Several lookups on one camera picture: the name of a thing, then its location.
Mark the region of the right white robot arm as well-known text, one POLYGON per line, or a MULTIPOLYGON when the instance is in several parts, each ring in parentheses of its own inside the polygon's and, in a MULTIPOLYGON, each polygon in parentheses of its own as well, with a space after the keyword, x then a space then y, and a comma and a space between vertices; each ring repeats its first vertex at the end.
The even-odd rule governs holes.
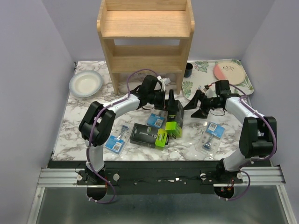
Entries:
POLYGON ((242 124, 239 149, 222 159, 215 178, 221 183, 232 177, 232 172, 249 163, 270 159, 277 150, 277 121, 265 116, 245 102, 245 95, 232 93, 232 84, 228 80, 214 83, 216 97, 209 98, 202 90, 197 90, 193 98, 184 107, 185 110, 197 108, 191 117, 206 119, 211 110, 223 109, 233 114, 242 124))

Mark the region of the black green razor box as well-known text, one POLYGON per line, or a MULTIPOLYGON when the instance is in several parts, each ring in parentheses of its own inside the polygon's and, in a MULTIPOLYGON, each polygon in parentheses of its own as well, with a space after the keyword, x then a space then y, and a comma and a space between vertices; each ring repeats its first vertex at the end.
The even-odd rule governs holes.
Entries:
POLYGON ((130 143, 163 150, 169 143, 169 135, 162 128, 135 123, 131 132, 130 143))
POLYGON ((183 133, 184 109, 179 100, 178 111, 168 111, 165 130, 174 139, 181 138, 183 133))

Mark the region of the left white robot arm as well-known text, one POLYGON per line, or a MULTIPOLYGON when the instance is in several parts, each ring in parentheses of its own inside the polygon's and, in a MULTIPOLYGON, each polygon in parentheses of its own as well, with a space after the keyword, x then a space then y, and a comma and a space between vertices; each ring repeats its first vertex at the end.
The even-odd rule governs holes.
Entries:
POLYGON ((179 110, 173 89, 169 91, 166 99, 162 81, 151 75, 147 75, 141 85, 128 91, 128 94, 120 99, 106 104, 97 101, 90 104, 78 129, 87 146, 86 166, 90 170, 87 178, 91 183, 99 184, 103 181, 103 148, 112 131, 114 120, 147 104, 153 105, 156 110, 179 110))

